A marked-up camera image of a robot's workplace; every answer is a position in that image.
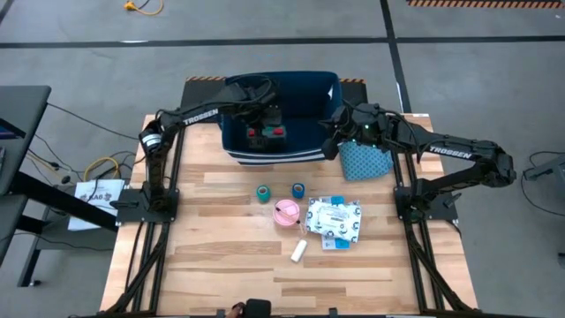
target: white cylinder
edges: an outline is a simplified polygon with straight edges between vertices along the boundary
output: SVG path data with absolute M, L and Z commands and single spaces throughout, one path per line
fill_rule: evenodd
M 290 259 L 294 262 L 299 262 L 300 258 L 302 258 L 302 254 L 306 250 L 307 245 L 308 243 L 305 240 L 300 239 L 300 241 L 297 244 L 297 247 L 294 249 L 294 252 L 292 252 L 292 256 L 290 257 Z

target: black table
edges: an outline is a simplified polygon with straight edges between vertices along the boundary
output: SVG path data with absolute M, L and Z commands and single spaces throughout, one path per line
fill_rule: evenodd
M 77 246 L 80 246 L 80 241 L 84 241 L 80 238 L 92 237 L 88 243 L 94 242 L 94 248 L 107 247 L 109 243 L 113 246 L 111 242 L 116 237 L 116 218 L 75 198 L 72 195 L 73 188 L 65 187 L 64 191 L 61 191 L 19 171 L 41 117 L 47 108 L 50 92 L 51 87 L 46 86 L 0 87 L 0 125 L 18 135 L 18 138 L 15 139 L 0 140 L 0 147 L 5 149 L 4 163 L 0 170 L 0 214 L 2 216 L 0 220 L 0 239 L 2 240 L 0 241 L 0 265 L 10 246 L 11 237 L 17 229 Z M 64 211 L 70 216 L 99 225 L 105 229 L 102 231 L 109 232 L 111 235 L 99 238 L 98 235 L 93 235 L 96 231 L 68 232 L 66 223 L 58 222 L 57 217 L 60 216 L 50 213 L 50 208 L 46 208 L 42 219 L 24 216 L 23 211 L 28 199 L 39 201 L 48 207 Z M 42 249 L 60 249 L 60 247 L 61 245 L 40 242 L 36 237 L 22 271 L 19 286 L 28 286 L 32 283 L 31 276 Z

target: teal tape roll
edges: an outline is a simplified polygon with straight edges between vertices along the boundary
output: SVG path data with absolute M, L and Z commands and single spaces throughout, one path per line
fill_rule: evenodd
M 257 197 L 259 201 L 265 203 L 271 198 L 271 191 L 268 189 L 266 185 L 259 185 L 257 188 Z

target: butcher block tabletop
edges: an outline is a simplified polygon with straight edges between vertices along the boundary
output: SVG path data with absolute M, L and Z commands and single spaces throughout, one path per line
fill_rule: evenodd
M 147 116 L 146 123 L 152 117 Z M 409 114 L 406 119 L 432 130 L 427 115 Z M 136 161 L 142 157 L 139 148 Z M 443 175 L 437 155 L 424 154 L 416 169 L 420 178 Z M 140 188 L 144 179 L 145 166 L 139 163 L 133 169 L 132 187 Z M 346 201 L 361 201 L 357 244 L 351 244 L 350 250 L 322 251 L 320 235 L 308 233 L 302 260 L 290 260 L 300 230 L 278 228 L 273 207 L 278 200 L 292 199 L 290 187 L 297 182 L 305 185 L 305 198 L 297 201 L 301 212 L 307 210 L 309 197 L 342 195 Z M 267 204 L 255 195 L 263 184 L 271 189 Z M 170 226 L 157 313 L 215 314 L 219 308 L 228 309 L 249 298 L 269 299 L 273 314 L 327 314 L 330 307 L 337 307 L 340 314 L 418 313 L 403 224 L 396 217 L 394 186 L 393 171 L 382 178 L 346 182 L 339 158 L 241 166 L 222 150 L 218 125 L 188 127 L 177 185 L 181 200 L 177 220 Z M 138 226 L 131 223 L 119 229 L 101 310 L 113 305 L 124 291 Z M 459 234 L 445 221 L 429 221 L 428 226 L 438 270 L 460 298 L 475 307 Z M 139 236 L 132 276 L 146 228 Z M 157 227 L 154 242 L 159 231 Z M 429 277 L 423 268 L 422 273 L 427 304 L 433 307 Z M 152 280 L 150 273 L 141 309 L 148 308 Z

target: white paper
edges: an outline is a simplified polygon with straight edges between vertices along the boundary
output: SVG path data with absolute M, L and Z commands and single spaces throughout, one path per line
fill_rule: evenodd
M 100 210 L 116 216 L 117 210 L 110 206 L 110 202 L 117 201 L 122 189 L 124 189 L 124 181 L 121 179 L 114 180 L 98 180 L 96 187 L 95 181 L 78 182 L 74 192 L 75 198 L 87 201 L 92 195 L 94 189 L 96 193 L 88 204 L 94 205 Z M 83 221 L 76 217 L 71 217 L 69 220 L 69 231 L 83 231 L 99 228 L 98 225 Z

